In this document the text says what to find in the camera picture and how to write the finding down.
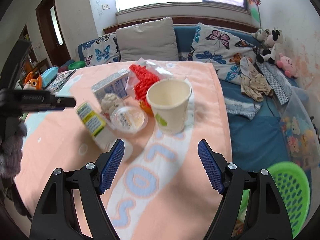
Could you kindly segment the grey gloved left hand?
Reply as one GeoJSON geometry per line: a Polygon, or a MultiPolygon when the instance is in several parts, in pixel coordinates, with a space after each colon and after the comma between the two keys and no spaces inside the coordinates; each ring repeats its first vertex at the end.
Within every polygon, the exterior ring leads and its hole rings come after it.
{"type": "Polygon", "coordinates": [[[22,119],[19,120],[17,130],[8,139],[1,139],[1,177],[15,178],[21,170],[23,157],[23,138],[27,136],[27,127],[22,119]]]}

